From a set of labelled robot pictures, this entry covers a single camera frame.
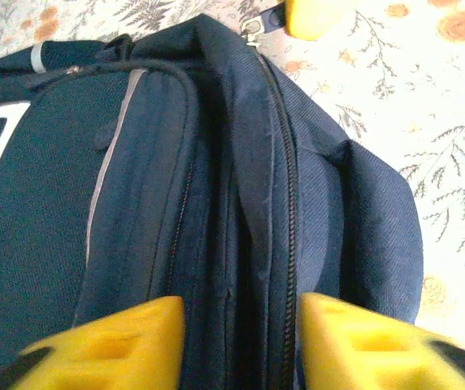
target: metal zipper pull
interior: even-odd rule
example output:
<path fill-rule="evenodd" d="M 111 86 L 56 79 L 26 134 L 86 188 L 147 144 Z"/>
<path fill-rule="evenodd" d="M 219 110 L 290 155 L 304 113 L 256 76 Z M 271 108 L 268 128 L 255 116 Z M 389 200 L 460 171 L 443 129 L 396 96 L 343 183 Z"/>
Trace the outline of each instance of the metal zipper pull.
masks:
<path fill-rule="evenodd" d="M 281 3 L 245 21 L 241 25 L 241 37 L 246 40 L 248 46 L 258 48 L 259 35 L 271 33 L 283 28 L 285 25 L 285 4 Z"/>

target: floral bedsheet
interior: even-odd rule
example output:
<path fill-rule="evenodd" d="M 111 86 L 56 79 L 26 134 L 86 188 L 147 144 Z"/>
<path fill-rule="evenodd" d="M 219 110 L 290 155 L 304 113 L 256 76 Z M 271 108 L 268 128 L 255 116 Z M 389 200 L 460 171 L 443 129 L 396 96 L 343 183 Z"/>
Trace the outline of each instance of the floral bedsheet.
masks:
<path fill-rule="evenodd" d="M 0 57 L 43 40 L 142 37 L 206 13 L 239 31 L 276 0 L 0 0 Z M 419 208 L 417 324 L 465 346 L 465 0 L 360 2 L 318 41 L 259 49 L 397 169 Z"/>

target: gray trim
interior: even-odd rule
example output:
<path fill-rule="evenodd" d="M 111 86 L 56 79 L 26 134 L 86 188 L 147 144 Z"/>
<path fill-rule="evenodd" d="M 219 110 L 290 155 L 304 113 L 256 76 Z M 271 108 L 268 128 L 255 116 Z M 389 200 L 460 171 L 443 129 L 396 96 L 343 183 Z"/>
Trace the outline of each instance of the gray trim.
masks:
<path fill-rule="evenodd" d="M 43 64 L 41 58 L 41 49 L 43 48 L 43 43 L 45 42 L 39 42 L 38 44 L 34 45 L 32 51 L 30 52 L 30 64 L 36 73 L 46 72 L 45 65 Z"/>
<path fill-rule="evenodd" d="M 119 120 L 117 121 L 117 129 L 115 130 L 113 139 L 111 140 L 110 146 L 108 147 L 108 151 L 106 152 L 106 155 L 102 160 L 101 169 L 99 170 L 99 174 L 97 176 L 97 182 L 95 183 L 95 190 L 93 191 L 92 201 L 89 205 L 88 227 L 86 228 L 86 266 L 88 266 L 89 260 L 89 240 L 90 233 L 92 231 L 93 216 L 95 214 L 95 207 L 97 206 L 99 195 L 101 193 L 102 184 L 104 183 L 104 176 L 106 175 L 106 171 L 108 170 L 108 166 L 110 165 L 111 157 L 113 156 L 113 151 L 115 150 L 115 144 L 119 139 L 120 130 L 122 129 L 124 117 L 126 116 L 126 112 L 128 111 L 129 102 L 132 98 L 133 93 L 135 92 L 135 88 L 137 87 L 138 81 L 141 79 L 141 76 L 146 72 L 147 70 L 137 69 L 131 71 L 129 74 L 128 89 L 126 90 L 126 95 L 124 96 L 122 106 L 120 107 Z"/>

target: navy blue backpack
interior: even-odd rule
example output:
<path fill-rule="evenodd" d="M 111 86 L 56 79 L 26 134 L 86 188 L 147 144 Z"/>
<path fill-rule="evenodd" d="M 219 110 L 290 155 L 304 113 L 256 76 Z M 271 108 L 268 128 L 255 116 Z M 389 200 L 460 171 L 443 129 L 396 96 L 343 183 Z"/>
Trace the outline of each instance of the navy blue backpack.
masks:
<path fill-rule="evenodd" d="M 0 368 L 179 295 L 180 388 L 298 388 L 300 294 L 415 319 L 406 181 L 222 24 L 21 50 L 0 59 L 0 106 L 18 102 L 0 160 Z"/>

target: navy fabric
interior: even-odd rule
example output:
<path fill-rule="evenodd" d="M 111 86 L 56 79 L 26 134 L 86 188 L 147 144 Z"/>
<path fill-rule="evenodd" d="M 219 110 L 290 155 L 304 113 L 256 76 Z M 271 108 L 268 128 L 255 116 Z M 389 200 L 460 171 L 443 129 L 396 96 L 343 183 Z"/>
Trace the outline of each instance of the navy fabric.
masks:
<path fill-rule="evenodd" d="M 259 58 L 239 36 L 201 15 L 137 41 L 128 61 L 93 65 L 99 46 L 92 44 L 82 53 L 74 46 L 50 45 L 44 61 L 57 63 L 64 51 L 69 64 L 83 67 L 79 80 L 120 75 L 113 76 L 119 82 L 107 85 L 106 92 L 124 104 L 118 114 L 113 100 L 108 106 L 99 89 L 87 88 L 97 91 L 93 101 L 98 98 L 100 103 L 80 102 L 77 107 L 89 115 L 93 131 L 81 133 L 79 144 L 68 144 L 75 150 L 73 160 L 64 152 L 61 141 L 66 135 L 60 126 L 49 129 L 54 136 L 46 147 L 32 148 L 30 139 L 19 136 L 7 147 L 0 162 L 0 193 L 13 198 L 7 203 L 7 197 L 0 196 L 0 227 L 10 223 L 21 232 L 3 238 L 0 295 L 17 297 L 22 306 L 20 312 L 0 315 L 0 329 L 10 324 L 29 331 L 24 337 L 0 333 L 0 365 L 32 337 L 176 294 L 185 301 L 181 388 L 280 388 L 291 244 L 290 175 L 275 93 L 285 105 L 291 160 L 297 165 L 297 295 L 326 293 L 398 319 L 415 319 L 423 278 L 422 242 L 406 181 L 349 140 L 269 64 L 271 84 Z M 13 58 L 20 69 L 21 55 Z M 69 84 L 64 81 L 69 76 L 60 70 L 5 74 L 9 62 L 0 65 L 5 75 L 0 76 L 0 96 L 10 96 L 12 90 L 36 99 L 43 89 L 49 96 Z M 129 77 L 127 90 L 123 74 Z M 56 121 L 68 110 L 58 99 L 52 107 Z M 49 116 L 46 110 L 32 110 L 33 126 Z M 28 155 L 23 158 L 25 148 Z M 61 173 L 42 158 L 41 170 L 31 169 L 26 178 L 38 181 L 48 168 L 50 180 L 42 180 L 39 191 L 15 192 L 17 176 L 3 181 L 9 166 L 21 171 L 33 167 L 35 154 L 43 148 L 59 148 L 62 163 L 76 164 L 68 183 L 76 182 L 82 195 L 57 192 L 52 182 L 62 178 Z M 42 202 L 53 191 L 59 211 L 46 225 L 40 224 L 49 207 L 34 210 L 22 199 Z M 96 196 L 90 209 L 92 193 Z M 26 207 L 19 209 L 20 204 Z M 10 211 L 11 218 L 5 218 L 7 207 L 19 214 Z M 89 215 L 93 218 L 87 227 Z M 29 228 L 21 226 L 20 219 Z M 33 225 L 40 231 L 32 230 Z M 24 233 L 24 239 L 16 233 Z M 44 237 L 54 244 L 45 245 Z M 84 244 L 89 244 L 87 259 Z M 65 262 L 50 247 L 72 248 L 67 262 L 71 275 L 62 271 Z M 24 258 L 7 267 L 13 253 Z M 42 305 L 51 302 L 37 300 L 32 289 L 23 287 L 25 277 L 43 277 L 45 270 L 35 266 L 42 258 L 50 263 L 45 280 L 57 294 L 56 310 L 46 315 Z M 7 288 L 14 275 L 18 283 Z M 34 301 L 35 306 L 23 307 Z M 40 322 L 23 325 L 23 317 Z M 43 323 L 51 324 L 48 331 Z M 295 367 L 298 387 L 299 339 Z"/>

